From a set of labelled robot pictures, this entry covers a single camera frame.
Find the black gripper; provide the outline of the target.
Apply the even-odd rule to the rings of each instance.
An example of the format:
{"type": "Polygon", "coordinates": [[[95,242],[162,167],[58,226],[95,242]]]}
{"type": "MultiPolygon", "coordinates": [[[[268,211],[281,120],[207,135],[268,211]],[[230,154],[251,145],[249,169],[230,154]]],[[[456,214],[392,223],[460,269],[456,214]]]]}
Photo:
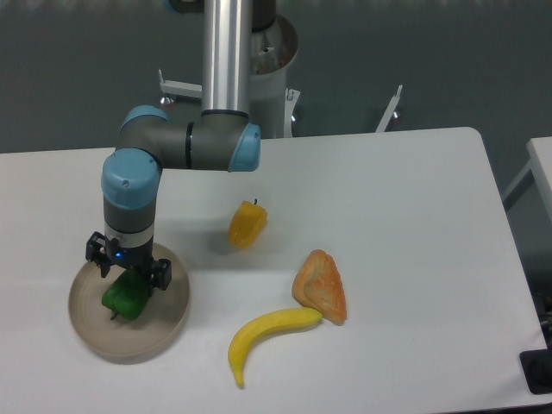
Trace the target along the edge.
{"type": "Polygon", "coordinates": [[[151,297],[154,289],[165,291],[172,281],[172,262],[164,258],[153,259],[154,237],[125,236],[129,236],[130,241],[94,232],[86,242],[85,259],[99,268],[102,279],[112,266],[135,270],[140,297],[151,297]]]}

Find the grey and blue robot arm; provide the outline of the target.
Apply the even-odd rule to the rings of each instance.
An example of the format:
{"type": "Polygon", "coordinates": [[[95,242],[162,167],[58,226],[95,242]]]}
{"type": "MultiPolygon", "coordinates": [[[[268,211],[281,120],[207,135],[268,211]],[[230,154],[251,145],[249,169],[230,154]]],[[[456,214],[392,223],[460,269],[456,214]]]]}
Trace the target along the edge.
{"type": "Polygon", "coordinates": [[[102,277],[113,266],[138,273],[149,290],[172,280],[168,259],[153,257],[154,220],[166,169],[252,172],[260,164],[260,127],[251,123],[252,37],[276,18],[274,1],[206,1],[198,122],[172,125],[149,105],[132,109],[116,150],[103,163],[104,231],[86,243],[85,258],[102,277]]]}

